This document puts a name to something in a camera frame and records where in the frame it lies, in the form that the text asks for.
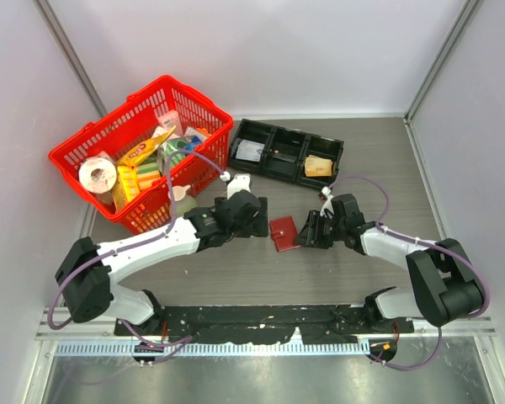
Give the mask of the red leather card holder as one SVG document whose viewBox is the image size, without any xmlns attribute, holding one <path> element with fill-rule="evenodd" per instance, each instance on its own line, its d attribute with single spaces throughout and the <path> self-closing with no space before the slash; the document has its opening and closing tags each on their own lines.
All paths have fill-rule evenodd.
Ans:
<svg viewBox="0 0 505 404">
<path fill-rule="evenodd" d="M 298 232 L 291 216 L 284 216 L 268 223 L 271 239 L 278 253 L 299 248 L 295 243 Z"/>
</svg>

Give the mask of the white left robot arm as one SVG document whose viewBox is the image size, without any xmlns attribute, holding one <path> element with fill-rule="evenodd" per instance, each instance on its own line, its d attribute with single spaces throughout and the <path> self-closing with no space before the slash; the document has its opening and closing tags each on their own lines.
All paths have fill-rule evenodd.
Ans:
<svg viewBox="0 0 505 404">
<path fill-rule="evenodd" d="M 267 234 L 268 200 L 241 190 L 212 207 L 196 207 L 175 222 L 117 242 L 76 240 L 55 278 L 70 320 L 111 316 L 144 335 L 162 328 L 164 310 L 149 290 L 130 290 L 121 281 L 168 259 L 220 247 L 235 237 Z"/>
</svg>

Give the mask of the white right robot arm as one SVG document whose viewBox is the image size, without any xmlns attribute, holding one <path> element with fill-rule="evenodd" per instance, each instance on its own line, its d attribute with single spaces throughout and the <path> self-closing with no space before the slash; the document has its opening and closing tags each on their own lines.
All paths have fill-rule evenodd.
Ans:
<svg viewBox="0 0 505 404">
<path fill-rule="evenodd" d="M 407 271 L 410 288 L 389 287 L 366 297 L 363 320 L 372 332 L 383 332 L 399 317 L 442 327 L 479 316 L 489 304 L 486 288 L 458 241 L 421 240 L 367 221 L 352 194 L 326 197 L 320 210 L 309 212 L 294 240 L 297 246 L 321 249 L 335 242 Z"/>
</svg>

